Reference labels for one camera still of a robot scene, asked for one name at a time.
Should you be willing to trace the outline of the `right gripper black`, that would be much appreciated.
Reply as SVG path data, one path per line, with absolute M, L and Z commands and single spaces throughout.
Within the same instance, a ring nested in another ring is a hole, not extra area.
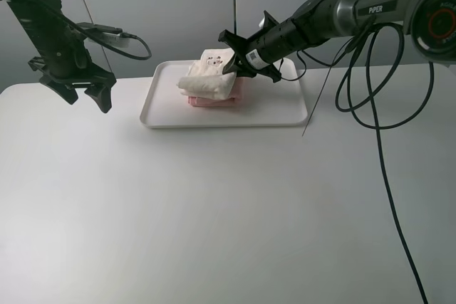
M 269 30 L 259 30 L 249 38 L 243 38 L 228 30 L 219 35 L 219 41 L 227 44 L 234 54 L 223 67 L 222 73 L 236 73 L 238 78 L 255 78 L 263 75 L 277 83 L 281 72 L 274 63 L 293 52 L 311 45 L 308 16 L 290 17 Z

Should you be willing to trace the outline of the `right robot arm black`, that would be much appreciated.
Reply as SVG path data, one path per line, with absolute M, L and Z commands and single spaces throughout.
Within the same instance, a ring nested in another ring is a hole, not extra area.
M 387 23 L 401 23 L 426 60 L 455 63 L 455 0 L 307 0 L 282 22 L 265 12 L 260 30 L 248 38 L 221 32 L 219 41 L 234 52 L 223 72 L 264 75 L 277 83 L 281 73 L 274 63 L 282 58 L 332 38 L 351 37 L 357 43 Z

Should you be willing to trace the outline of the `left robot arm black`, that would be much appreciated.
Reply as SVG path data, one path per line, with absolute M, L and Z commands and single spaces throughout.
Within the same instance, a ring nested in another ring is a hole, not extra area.
M 70 105 L 78 100 L 81 88 L 107 113 L 112 108 L 115 76 L 92 61 L 83 28 L 63 14 L 61 0 L 4 1 L 38 51 L 28 65 L 41 73 L 40 84 Z

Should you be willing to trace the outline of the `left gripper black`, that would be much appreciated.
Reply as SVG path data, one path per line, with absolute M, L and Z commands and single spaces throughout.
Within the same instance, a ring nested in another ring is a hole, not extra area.
M 42 72 L 40 83 L 68 104 L 78 100 L 76 88 L 85 94 L 102 113 L 112 108 L 111 88 L 115 76 L 92 62 L 81 34 L 61 19 L 61 0 L 44 0 L 49 9 L 34 0 L 8 0 L 14 16 L 38 51 L 39 57 L 28 62 L 32 70 Z

